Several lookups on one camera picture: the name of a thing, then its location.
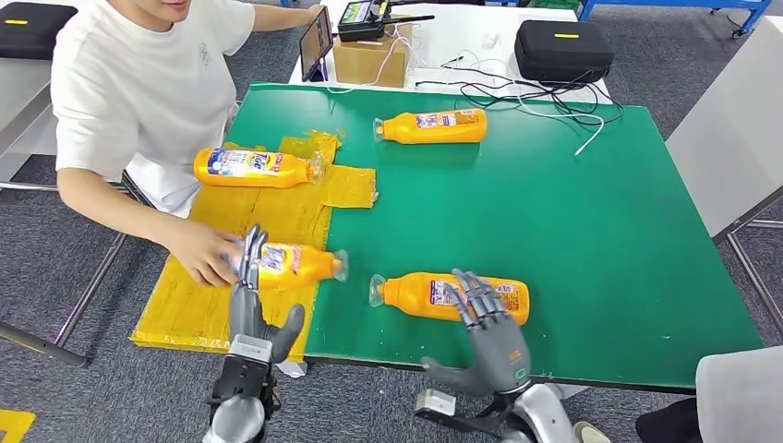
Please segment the person's right hand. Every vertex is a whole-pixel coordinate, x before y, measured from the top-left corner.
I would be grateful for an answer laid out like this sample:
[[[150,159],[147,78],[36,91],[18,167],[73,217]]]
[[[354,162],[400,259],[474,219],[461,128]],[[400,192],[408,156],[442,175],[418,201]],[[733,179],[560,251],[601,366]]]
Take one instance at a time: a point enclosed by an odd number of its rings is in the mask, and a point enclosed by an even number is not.
[[[194,281],[224,287],[237,282],[226,259],[241,253],[239,238],[195,221],[176,221],[163,236],[163,245]]]

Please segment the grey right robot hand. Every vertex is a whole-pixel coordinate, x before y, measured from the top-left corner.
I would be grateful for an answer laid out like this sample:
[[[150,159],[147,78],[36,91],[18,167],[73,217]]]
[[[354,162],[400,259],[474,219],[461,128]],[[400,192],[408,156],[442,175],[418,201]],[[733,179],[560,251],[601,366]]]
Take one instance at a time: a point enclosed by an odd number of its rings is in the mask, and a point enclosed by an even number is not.
[[[455,298],[459,318],[474,354],[466,369],[449,368],[424,356],[421,365],[439,383],[475,396],[511,393],[530,382],[530,352],[519,325],[500,295],[471,271],[453,269],[456,286],[446,293]]]

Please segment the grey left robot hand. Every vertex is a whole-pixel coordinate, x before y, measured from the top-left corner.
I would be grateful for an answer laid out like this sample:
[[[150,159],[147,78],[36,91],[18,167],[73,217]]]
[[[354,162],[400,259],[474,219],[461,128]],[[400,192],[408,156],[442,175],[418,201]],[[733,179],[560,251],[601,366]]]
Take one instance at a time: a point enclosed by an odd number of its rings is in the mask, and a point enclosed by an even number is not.
[[[223,256],[238,279],[229,291],[228,338],[233,341],[237,335],[243,335],[268,341],[271,344],[270,361],[279,364],[288,358],[302,331],[306,311],[301,304],[293,304],[282,327],[264,320],[259,300],[259,261],[267,239],[267,232],[255,223],[238,243],[241,253]]]

